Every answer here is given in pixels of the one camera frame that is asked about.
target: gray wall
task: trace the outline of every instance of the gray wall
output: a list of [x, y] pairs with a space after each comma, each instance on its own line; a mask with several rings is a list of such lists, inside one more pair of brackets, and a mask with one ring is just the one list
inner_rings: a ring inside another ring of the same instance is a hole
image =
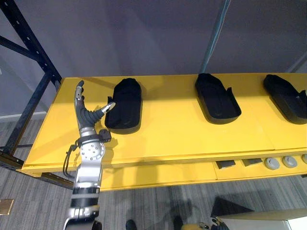
[[[220, 1], [16, 3], [59, 73], [84, 77], [197, 73]], [[2, 12], [0, 34], [21, 44]], [[208, 72], [283, 72], [305, 51], [306, 2], [233, 0]], [[21, 113], [43, 73], [4, 47], [0, 69], [0, 115]]]

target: wall baseboard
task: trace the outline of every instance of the wall baseboard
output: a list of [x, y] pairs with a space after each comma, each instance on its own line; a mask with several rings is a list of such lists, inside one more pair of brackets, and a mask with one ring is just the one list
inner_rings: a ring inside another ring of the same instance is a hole
[[[46, 112], [35, 112], [33, 113], [31, 120], [39, 120], [44, 119], [46, 116]], [[11, 122], [11, 121], [18, 121], [18, 119], [21, 117], [21, 114], [13, 114], [8, 116], [0, 116], [0, 123], [1, 122]]]

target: gray carpet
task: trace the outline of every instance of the gray carpet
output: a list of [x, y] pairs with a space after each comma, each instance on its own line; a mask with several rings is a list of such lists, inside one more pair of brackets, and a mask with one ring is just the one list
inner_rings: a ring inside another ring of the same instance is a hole
[[[22, 144], [32, 143], [41, 125], [31, 121]], [[0, 123], [0, 145], [14, 123]], [[25, 159], [29, 149], [16, 153]], [[9, 216], [0, 216], [0, 230], [61, 230], [71, 190], [0, 169], [0, 199], [14, 198]], [[172, 218], [184, 223], [209, 222], [216, 197], [255, 211], [307, 208], [307, 178], [281, 177], [214, 184], [183, 185], [102, 192], [100, 215], [105, 230], [122, 230], [134, 219], [141, 230], [172, 230]]]

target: black cable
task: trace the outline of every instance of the black cable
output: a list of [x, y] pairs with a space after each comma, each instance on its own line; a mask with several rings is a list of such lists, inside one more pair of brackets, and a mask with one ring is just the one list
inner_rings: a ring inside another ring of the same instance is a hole
[[63, 174], [64, 174], [64, 176], [66, 176], [68, 178], [74, 178], [74, 176], [70, 175], [67, 170], [68, 170], [69, 158], [71, 156], [71, 152], [75, 151], [77, 149], [78, 140], [76, 140], [75, 143], [69, 147], [69, 150], [66, 152], [66, 157], [65, 157], [65, 160], [64, 160], [64, 163], [63, 163]]

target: person's foot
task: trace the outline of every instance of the person's foot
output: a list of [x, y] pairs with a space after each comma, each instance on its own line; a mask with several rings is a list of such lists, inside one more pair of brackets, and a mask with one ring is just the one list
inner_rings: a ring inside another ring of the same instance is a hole
[[126, 222], [126, 230], [137, 230], [136, 224], [132, 219]]
[[182, 218], [180, 216], [175, 216], [173, 224], [174, 224], [174, 230], [181, 230], [181, 227], [183, 226]]

